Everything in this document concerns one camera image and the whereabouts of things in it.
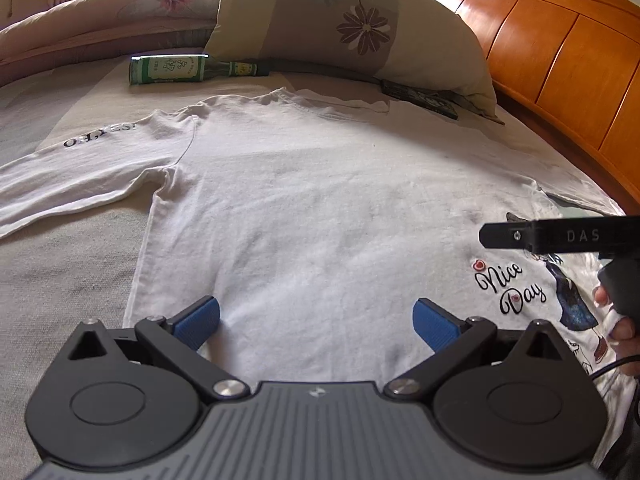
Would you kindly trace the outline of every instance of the shirt sleeve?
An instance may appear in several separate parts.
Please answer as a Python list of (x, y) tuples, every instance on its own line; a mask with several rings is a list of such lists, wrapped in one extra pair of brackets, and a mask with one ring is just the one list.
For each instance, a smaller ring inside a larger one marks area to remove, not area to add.
[(170, 178), (191, 145), (195, 118), (156, 111), (104, 126), (0, 166), (0, 238), (47, 216), (127, 196), (145, 180)]

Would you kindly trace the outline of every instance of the finger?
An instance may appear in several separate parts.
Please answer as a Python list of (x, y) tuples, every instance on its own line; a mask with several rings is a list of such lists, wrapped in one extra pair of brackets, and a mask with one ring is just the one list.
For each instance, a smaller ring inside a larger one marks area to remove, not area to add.
[(610, 336), (616, 341), (625, 341), (636, 336), (636, 325), (630, 317), (623, 317), (616, 323)]
[(598, 306), (604, 306), (610, 303), (609, 295), (602, 285), (599, 285), (595, 289), (593, 289), (593, 299), (598, 304)]
[[(616, 358), (629, 357), (630, 355), (640, 354), (640, 337), (635, 337), (627, 341), (620, 341), (613, 349), (616, 351)], [(620, 367), (622, 373), (626, 375), (640, 375), (640, 363), (628, 363)]]

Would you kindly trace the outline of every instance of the white t-shirt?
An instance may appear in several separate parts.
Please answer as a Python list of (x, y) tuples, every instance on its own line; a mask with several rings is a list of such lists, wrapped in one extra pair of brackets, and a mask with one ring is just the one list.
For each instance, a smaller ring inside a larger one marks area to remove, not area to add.
[[(407, 103), (325, 106), (284, 90), (213, 97), (39, 150), (0, 168), (0, 237), (156, 180), (124, 325), (212, 294), (223, 323), (212, 359), (251, 386), (382, 386), (432, 353), (412, 327), (424, 296), (500, 328), (549, 319), (588, 372), (614, 359), (592, 254), (533, 258), (478, 241), (508, 214), (559, 217), (541, 186), (604, 208), (599, 188)], [(598, 387), (610, 425), (596, 462), (633, 381), (612, 372)]]

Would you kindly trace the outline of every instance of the gray gripper base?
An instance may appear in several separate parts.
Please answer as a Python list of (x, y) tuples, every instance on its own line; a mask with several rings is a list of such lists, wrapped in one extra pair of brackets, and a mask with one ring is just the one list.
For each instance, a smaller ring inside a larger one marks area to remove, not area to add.
[(44, 463), (29, 480), (598, 480), (493, 470), (459, 453), (418, 404), (385, 400), (373, 383), (263, 383), (213, 407), (193, 438), (157, 462), (96, 473)]

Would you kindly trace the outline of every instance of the wooden headboard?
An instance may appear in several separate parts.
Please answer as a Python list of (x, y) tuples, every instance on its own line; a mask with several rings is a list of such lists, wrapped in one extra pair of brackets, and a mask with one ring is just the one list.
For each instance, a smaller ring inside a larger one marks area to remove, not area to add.
[(640, 7), (438, 0), (478, 37), (498, 102), (640, 214)]

